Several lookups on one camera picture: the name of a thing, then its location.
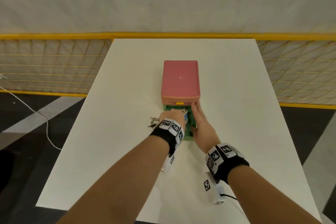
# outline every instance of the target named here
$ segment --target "black wrist strap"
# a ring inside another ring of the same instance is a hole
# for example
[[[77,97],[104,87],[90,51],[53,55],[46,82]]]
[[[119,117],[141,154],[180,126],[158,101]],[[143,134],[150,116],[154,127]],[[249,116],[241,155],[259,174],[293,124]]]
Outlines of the black wrist strap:
[[[171,157],[184,138],[184,130],[175,120],[166,118],[156,125],[150,136],[158,136],[165,140],[169,144]]]
[[[228,175],[233,168],[241,165],[250,166],[243,154],[227,143],[214,146],[206,155],[205,161],[216,182],[222,180],[227,184]]]

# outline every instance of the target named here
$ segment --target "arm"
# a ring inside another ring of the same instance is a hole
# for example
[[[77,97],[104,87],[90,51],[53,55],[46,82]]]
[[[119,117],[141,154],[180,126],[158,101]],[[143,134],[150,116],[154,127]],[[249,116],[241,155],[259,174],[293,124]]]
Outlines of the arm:
[[[208,154],[212,147],[221,142],[207,121],[200,103],[192,104],[191,108],[197,124],[197,129],[193,128],[194,141]],[[320,223],[248,166],[233,168],[227,178],[251,224]]]
[[[180,110],[163,112],[184,124]],[[168,143],[149,136],[103,174],[58,224],[133,224],[151,192],[169,152]]]

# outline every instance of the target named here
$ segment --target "black wire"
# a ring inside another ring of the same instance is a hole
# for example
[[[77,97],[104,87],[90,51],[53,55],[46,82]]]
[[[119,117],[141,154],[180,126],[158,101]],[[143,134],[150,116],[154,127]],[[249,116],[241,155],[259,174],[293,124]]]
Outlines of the black wire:
[[[227,196],[227,197],[231,197],[231,198],[233,198],[233,199],[235,199],[235,200],[237,200],[238,201],[238,199],[236,199],[235,197],[233,197],[233,196],[230,196],[230,195],[227,195],[227,194],[219,194],[221,197],[223,197],[223,196]]]

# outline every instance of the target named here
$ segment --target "white table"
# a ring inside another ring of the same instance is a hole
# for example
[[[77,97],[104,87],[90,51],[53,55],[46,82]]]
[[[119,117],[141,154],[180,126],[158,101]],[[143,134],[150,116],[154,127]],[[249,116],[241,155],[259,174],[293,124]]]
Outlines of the white table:
[[[198,60],[202,108],[221,141],[320,220],[253,39],[115,39],[36,205],[69,209],[150,133],[149,117],[162,111],[164,60]],[[183,141],[175,155],[137,220],[248,223],[234,200],[207,203],[204,154],[193,141]]]

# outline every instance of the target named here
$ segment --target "floor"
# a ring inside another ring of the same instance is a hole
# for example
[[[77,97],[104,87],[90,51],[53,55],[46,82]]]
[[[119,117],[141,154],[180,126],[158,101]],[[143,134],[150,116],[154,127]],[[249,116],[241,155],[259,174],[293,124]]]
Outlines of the floor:
[[[61,148],[85,99],[18,96],[48,116],[49,136]],[[282,107],[282,112],[322,221],[336,223],[335,111]],[[44,120],[12,95],[0,93],[0,172],[5,174],[13,166],[10,180],[0,192],[0,223],[53,224],[65,214],[35,206],[59,154],[45,132]]]

